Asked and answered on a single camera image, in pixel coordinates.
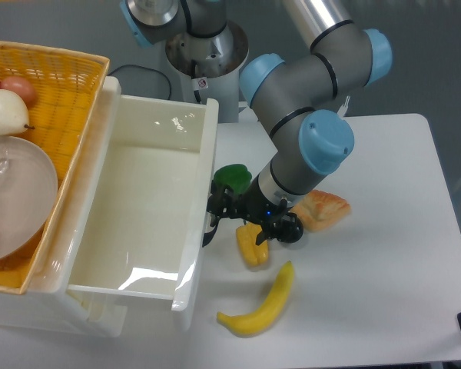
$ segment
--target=gray floor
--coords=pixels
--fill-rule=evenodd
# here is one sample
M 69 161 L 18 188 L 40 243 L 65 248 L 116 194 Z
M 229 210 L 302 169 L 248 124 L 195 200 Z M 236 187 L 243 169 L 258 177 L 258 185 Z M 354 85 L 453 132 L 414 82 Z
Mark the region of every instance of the gray floor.
M 351 93 L 350 115 L 427 117 L 461 228 L 461 0 L 349 0 L 344 4 L 360 27 L 385 33 L 394 51 L 388 77 Z M 228 14 L 248 35 L 249 60 L 268 52 L 286 61 L 307 55 L 279 0 L 228 0 Z M 0 3 L 0 40 L 105 55 L 111 59 L 111 69 L 127 63 L 158 68 L 173 81 L 173 98 L 181 97 L 161 46 L 140 49 L 136 45 L 118 0 Z M 164 79 L 156 74 L 123 71 L 118 77 L 125 94 L 167 97 Z M 337 109 L 341 99 L 325 107 Z

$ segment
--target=toy banana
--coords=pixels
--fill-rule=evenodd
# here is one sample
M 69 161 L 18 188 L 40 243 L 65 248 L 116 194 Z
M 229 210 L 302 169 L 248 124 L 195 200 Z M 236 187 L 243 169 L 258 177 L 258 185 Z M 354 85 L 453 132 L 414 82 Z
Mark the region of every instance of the toy banana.
M 235 316 L 229 316 L 219 311 L 217 321 L 239 336 L 248 336 L 264 331 L 275 322 L 283 310 L 293 282 L 294 266 L 291 261 L 288 261 L 278 272 L 267 298 L 257 310 L 249 314 Z

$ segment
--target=white plate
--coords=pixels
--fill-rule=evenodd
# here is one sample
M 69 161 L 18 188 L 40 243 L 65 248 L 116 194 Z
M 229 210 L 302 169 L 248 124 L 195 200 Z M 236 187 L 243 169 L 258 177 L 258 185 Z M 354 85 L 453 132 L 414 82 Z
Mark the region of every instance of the white plate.
M 8 169 L 0 174 L 0 259 L 18 250 L 45 223 L 55 204 L 55 166 L 38 146 L 16 137 L 0 137 L 8 151 Z

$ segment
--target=yellow basket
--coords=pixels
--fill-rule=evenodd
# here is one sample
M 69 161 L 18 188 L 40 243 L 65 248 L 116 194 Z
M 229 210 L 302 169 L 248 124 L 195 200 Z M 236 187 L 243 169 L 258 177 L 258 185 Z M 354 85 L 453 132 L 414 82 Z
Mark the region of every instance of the yellow basket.
M 57 201 L 43 230 L 0 260 L 1 292 L 24 293 L 33 271 L 44 260 L 108 68 L 109 59 L 97 55 L 0 42 L 0 80 L 9 75 L 22 76 L 38 93 L 37 102 L 29 110 L 29 125 L 35 129 L 19 137 L 42 148 L 58 174 Z

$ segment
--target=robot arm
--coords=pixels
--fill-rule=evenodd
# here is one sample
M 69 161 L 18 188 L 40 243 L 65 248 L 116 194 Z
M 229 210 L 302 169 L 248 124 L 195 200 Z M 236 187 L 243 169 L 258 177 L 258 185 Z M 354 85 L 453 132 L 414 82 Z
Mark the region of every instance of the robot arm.
M 227 25 L 223 0 L 122 0 L 120 6 L 134 33 L 141 33 L 151 44 L 184 32 L 212 38 Z
M 392 64 L 386 37 L 360 30 L 338 0 L 283 4 L 310 55 L 289 65 L 278 55 L 262 55 L 242 71 L 240 89 L 277 153 L 243 194 L 212 184 L 207 210 L 214 230 L 204 245 L 222 218 L 260 224 L 257 243 L 297 241 L 302 224 L 289 210 L 336 171 L 354 145 L 350 126 L 317 106 L 376 81 Z M 166 44 L 170 63 L 194 81 L 225 75 L 247 57 L 247 39 L 227 21 L 225 0 L 122 0 L 121 9 L 135 38 L 171 39 Z M 237 109 L 237 101 L 228 101 Z
M 278 55 L 262 55 L 240 76 L 241 91 L 277 153 L 244 194 L 232 197 L 229 189 L 214 188 L 208 206 L 215 226 L 220 218 L 261 224 L 257 243 L 267 238 L 297 241 L 302 225 L 288 211 L 353 150 L 350 126 L 316 107 L 383 77 L 392 64 L 386 37 L 358 29 L 339 2 L 283 3 L 310 47 L 310 56 L 287 65 Z

